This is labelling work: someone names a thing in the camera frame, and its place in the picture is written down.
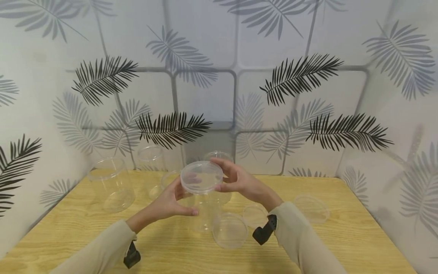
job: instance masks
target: wooden table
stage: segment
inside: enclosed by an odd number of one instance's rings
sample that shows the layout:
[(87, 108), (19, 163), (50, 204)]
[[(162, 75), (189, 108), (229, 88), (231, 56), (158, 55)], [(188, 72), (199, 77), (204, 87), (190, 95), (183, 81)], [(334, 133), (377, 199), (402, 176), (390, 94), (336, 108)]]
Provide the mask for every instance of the wooden table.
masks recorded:
[[(4, 259), (0, 273), (48, 273), (87, 245), (113, 222), (128, 218), (148, 204), (142, 180), (159, 180), (163, 173), (130, 171), (137, 198), (125, 211), (101, 210), (85, 178), (43, 218)], [(330, 210), (327, 222), (315, 231), (350, 274), (415, 274), (400, 251), (374, 221), (347, 185), (337, 178), (257, 176), (284, 200), (299, 194), (322, 200)], [(242, 213), (251, 202), (238, 193), (224, 211)], [(130, 270), (120, 262), (110, 273), (300, 273), (274, 236), (260, 246), (249, 229), (240, 249), (216, 245), (210, 233), (187, 229), (187, 217), (156, 222), (138, 234), (136, 247), (142, 259)]]

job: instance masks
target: clear plastic lid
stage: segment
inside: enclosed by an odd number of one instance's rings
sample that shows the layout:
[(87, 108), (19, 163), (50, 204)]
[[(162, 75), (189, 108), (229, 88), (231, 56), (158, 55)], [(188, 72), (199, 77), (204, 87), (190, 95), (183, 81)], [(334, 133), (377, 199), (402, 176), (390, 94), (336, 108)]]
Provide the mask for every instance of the clear plastic lid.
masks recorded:
[(248, 237), (248, 228), (242, 217), (233, 213), (223, 213), (213, 222), (213, 238), (225, 249), (243, 246)]
[(299, 195), (293, 203), (311, 223), (322, 224), (330, 217), (325, 204), (312, 196)]
[(222, 183), (223, 173), (220, 166), (209, 161), (188, 164), (181, 171), (181, 184), (193, 194), (207, 194)]
[(242, 217), (246, 225), (251, 228), (264, 227), (268, 222), (268, 212), (259, 203), (246, 206), (242, 212)]

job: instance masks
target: person's right hand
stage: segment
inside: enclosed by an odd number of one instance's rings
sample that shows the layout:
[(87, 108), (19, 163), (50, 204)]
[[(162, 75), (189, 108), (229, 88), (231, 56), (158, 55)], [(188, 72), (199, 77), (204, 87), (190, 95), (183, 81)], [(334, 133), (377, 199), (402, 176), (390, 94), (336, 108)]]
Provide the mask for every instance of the person's right hand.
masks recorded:
[(239, 192), (245, 198), (262, 204), (268, 212), (283, 203), (275, 191), (242, 167), (220, 158), (211, 158), (210, 161), (218, 164), (228, 177), (223, 179), (225, 183), (216, 186), (216, 191)]

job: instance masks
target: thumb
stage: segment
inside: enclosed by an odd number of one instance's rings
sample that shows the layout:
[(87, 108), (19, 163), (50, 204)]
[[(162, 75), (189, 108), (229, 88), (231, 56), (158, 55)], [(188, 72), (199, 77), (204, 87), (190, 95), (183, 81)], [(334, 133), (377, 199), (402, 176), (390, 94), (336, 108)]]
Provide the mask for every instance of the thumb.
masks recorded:
[(194, 207), (185, 207), (182, 205), (178, 205), (175, 209), (175, 215), (181, 216), (197, 216), (198, 210)]

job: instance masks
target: black wrist strap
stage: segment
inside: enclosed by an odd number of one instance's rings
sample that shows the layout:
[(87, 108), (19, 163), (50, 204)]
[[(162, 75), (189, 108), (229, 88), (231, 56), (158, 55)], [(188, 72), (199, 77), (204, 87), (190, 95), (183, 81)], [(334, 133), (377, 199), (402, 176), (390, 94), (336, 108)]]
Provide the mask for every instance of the black wrist strap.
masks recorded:
[(123, 259), (123, 263), (126, 265), (128, 269), (130, 269), (140, 260), (141, 260), (140, 253), (135, 248), (134, 241), (132, 241), (131, 244), (129, 245), (128, 253), (126, 254), (126, 257), (124, 257)]
[(266, 243), (271, 237), (271, 234), (277, 228), (277, 216), (276, 215), (268, 215), (268, 222), (265, 224), (263, 228), (258, 227), (254, 230), (252, 237), (260, 244), (263, 245)]

